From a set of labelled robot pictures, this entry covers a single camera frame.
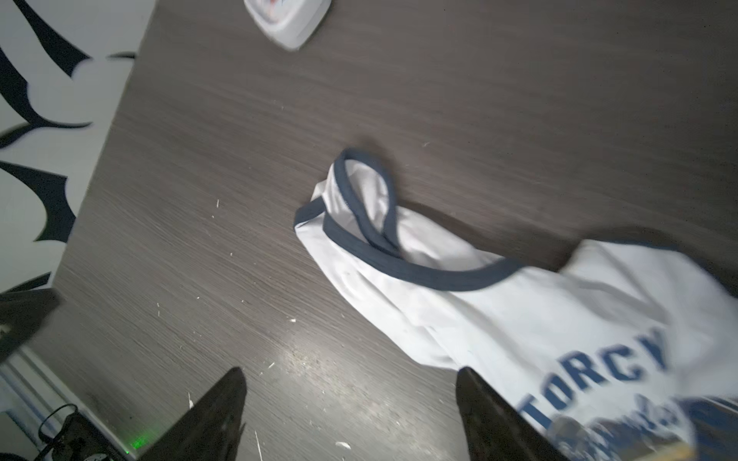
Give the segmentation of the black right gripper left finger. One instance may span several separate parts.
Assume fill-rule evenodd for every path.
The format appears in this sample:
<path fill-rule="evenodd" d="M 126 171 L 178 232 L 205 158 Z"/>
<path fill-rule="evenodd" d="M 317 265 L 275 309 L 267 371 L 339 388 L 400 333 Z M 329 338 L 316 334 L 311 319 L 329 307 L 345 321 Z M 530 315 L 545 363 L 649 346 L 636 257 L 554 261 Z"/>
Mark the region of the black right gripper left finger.
<path fill-rule="evenodd" d="M 140 461 L 235 461 L 246 396 L 244 372 L 234 367 Z"/>

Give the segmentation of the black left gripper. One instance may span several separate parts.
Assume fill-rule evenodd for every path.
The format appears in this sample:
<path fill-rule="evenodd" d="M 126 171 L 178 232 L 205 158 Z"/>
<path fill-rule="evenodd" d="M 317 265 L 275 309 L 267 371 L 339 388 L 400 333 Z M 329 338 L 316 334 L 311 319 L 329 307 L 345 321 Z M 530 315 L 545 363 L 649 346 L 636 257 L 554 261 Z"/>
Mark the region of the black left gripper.
<path fill-rule="evenodd" d="M 47 317 L 61 305 L 52 288 L 1 295 L 1 362 L 38 333 Z"/>

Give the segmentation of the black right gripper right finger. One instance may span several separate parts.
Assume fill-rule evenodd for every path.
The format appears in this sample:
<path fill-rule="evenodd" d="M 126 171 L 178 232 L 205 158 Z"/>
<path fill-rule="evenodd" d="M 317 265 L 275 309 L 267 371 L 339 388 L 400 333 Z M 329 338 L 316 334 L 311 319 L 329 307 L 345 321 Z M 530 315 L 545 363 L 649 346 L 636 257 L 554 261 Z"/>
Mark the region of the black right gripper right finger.
<path fill-rule="evenodd" d="M 472 368 L 457 372 L 455 399 L 472 460 L 566 460 Z"/>

